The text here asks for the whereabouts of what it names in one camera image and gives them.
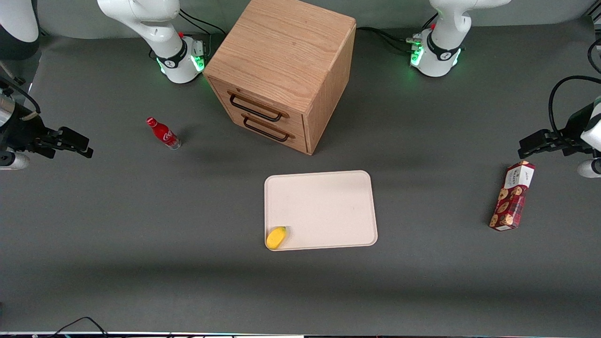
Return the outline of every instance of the coca-cola bottle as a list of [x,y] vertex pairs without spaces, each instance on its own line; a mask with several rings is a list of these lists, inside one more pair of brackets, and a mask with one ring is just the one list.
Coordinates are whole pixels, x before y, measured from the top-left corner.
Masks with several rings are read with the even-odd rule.
[[175,150],[182,145],[180,139],[169,129],[169,127],[157,122],[154,117],[147,118],[146,123],[152,128],[154,136],[165,143],[169,149]]

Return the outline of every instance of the wooden drawer unit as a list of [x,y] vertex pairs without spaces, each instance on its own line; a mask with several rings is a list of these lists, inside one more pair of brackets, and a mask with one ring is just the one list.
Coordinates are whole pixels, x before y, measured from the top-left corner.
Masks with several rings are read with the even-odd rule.
[[356,23],[297,0],[252,0],[204,76],[235,124],[306,154],[349,81]]

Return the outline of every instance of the white tray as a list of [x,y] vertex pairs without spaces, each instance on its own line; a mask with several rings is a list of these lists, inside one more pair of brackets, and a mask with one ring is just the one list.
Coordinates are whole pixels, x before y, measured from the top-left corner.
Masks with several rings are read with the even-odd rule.
[[265,180],[265,239],[285,226],[274,251],[366,247],[377,241],[370,175],[338,171],[270,176]]

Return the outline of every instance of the drawer handle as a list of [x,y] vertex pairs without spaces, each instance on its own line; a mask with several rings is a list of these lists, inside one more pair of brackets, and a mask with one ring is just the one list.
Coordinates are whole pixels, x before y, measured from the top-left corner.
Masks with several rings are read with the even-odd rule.
[[265,114],[261,114],[258,111],[252,110],[251,108],[247,108],[247,107],[245,107],[243,105],[240,105],[240,104],[234,102],[235,98],[236,98],[236,95],[232,94],[230,96],[230,103],[231,103],[231,105],[233,105],[236,108],[240,108],[240,109],[242,109],[242,110],[244,110],[246,112],[249,112],[249,113],[251,113],[253,115],[259,116],[259,117],[264,118],[265,120],[271,121],[271,122],[277,122],[277,121],[279,121],[282,118],[282,113],[278,113],[278,116],[276,116],[276,117],[269,117],[269,116],[267,116]]
[[274,139],[274,140],[276,140],[276,141],[278,141],[278,142],[285,142],[285,141],[288,139],[288,137],[289,137],[289,135],[288,135],[288,134],[286,134],[286,136],[284,136],[284,137],[282,137],[282,138],[280,138],[280,137],[277,137],[277,136],[273,136],[273,135],[271,135],[271,134],[270,134],[270,133],[268,133],[268,132],[264,132],[264,131],[262,131],[261,129],[259,129],[259,128],[257,128],[257,127],[253,127],[253,126],[251,126],[250,124],[246,123],[247,121],[248,121],[248,117],[244,116],[244,122],[243,122],[243,123],[244,123],[244,125],[245,125],[245,126],[248,128],[248,129],[250,129],[250,130],[252,130],[252,131],[256,131],[256,132],[258,132],[259,134],[265,135],[265,136],[267,136],[267,137],[269,137],[269,138],[271,138],[271,139]]

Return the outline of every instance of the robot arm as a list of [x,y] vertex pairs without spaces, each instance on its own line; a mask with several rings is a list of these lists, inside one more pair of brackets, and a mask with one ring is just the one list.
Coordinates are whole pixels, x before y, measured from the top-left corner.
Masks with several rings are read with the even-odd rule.
[[102,12],[138,33],[157,56],[161,71],[182,84],[204,69],[201,41],[180,37],[168,21],[180,11],[179,0],[97,0]]
[[541,129],[520,140],[518,154],[525,159],[533,154],[561,150],[564,156],[592,154],[593,159],[578,165],[576,171],[587,178],[601,177],[601,97],[570,116],[557,133]]
[[37,19],[31,1],[2,0],[0,7],[0,26],[6,32],[23,42],[37,40]]
[[408,42],[414,46],[415,55],[411,66],[432,77],[446,75],[457,63],[463,39],[472,27],[467,11],[493,8],[508,4],[511,0],[430,0],[438,12],[436,28],[414,34]]
[[0,94],[0,170],[27,167],[29,158],[22,154],[24,151],[54,158],[56,150],[69,150],[91,158],[94,151],[88,148],[88,142],[87,137],[67,127],[57,131],[47,128],[38,111]]

